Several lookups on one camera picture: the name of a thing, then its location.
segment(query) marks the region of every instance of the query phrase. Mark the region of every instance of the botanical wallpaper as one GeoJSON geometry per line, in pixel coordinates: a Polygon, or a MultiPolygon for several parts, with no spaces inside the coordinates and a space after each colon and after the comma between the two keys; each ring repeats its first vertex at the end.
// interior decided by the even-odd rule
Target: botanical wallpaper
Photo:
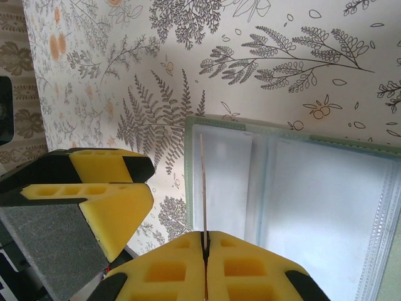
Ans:
{"type": "MultiPolygon", "coordinates": [[[[398,0],[25,0],[24,9],[49,148],[121,147],[157,168],[154,208],[129,242],[139,254],[189,231],[188,115],[401,145],[398,0]]],[[[4,52],[20,58],[9,72],[29,68],[20,46],[4,52]]],[[[37,129],[37,116],[19,116],[37,129]]]]}
{"type": "MultiPolygon", "coordinates": [[[[0,146],[0,164],[8,171],[47,152],[21,0],[0,1],[0,77],[8,77],[13,88],[13,106],[0,116],[0,136],[5,129],[12,135],[14,124],[12,141],[0,146]]],[[[4,90],[0,89],[2,100],[8,97],[4,90]]],[[[5,104],[0,106],[4,111],[5,104]]]]}

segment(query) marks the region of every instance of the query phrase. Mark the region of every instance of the patterned wallpaper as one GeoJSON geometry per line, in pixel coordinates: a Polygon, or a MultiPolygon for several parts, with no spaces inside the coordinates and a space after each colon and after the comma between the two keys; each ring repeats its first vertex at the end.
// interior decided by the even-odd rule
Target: patterned wallpaper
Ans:
{"type": "Polygon", "coordinates": [[[189,230],[188,115],[401,145],[398,0],[25,0],[24,8],[49,148],[122,147],[157,166],[154,209],[130,242],[139,254],[189,230]]]}
{"type": "Polygon", "coordinates": [[[13,85],[13,140],[0,146],[10,170],[47,152],[22,1],[0,1],[0,76],[13,85]]]}

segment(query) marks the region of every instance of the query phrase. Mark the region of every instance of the wooden stick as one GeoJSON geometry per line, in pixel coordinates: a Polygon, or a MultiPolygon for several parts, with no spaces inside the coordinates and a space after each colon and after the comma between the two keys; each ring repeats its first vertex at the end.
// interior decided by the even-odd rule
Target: wooden stick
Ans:
{"type": "Polygon", "coordinates": [[[203,246],[207,249],[207,217],[206,217],[206,172],[205,172],[205,149],[203,135],[200,135],[200,158],[202,161],[202,198],[203,198],[203,246]]]}

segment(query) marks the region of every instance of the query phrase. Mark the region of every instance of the wallpaper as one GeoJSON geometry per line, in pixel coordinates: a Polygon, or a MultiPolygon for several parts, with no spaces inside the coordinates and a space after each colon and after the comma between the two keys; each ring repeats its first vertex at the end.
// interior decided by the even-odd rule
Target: wallpaper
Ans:
{"type": "Polygon", "coordinates": [[[398,0],[24,8],[49,148],[121,147],[154,161],[154,208],[129,243],[139,254],[189,231],[188,115],[401,145],[398,0]]]}
{"type": "Polygon", "coordinates": [[[1,125],[14,122],[12,141],[0,146],[0,164],[9,171],[47,152],[22,1],[0,0],[0,76],[13,86],[13,120],[0,117],[1,125]]]}

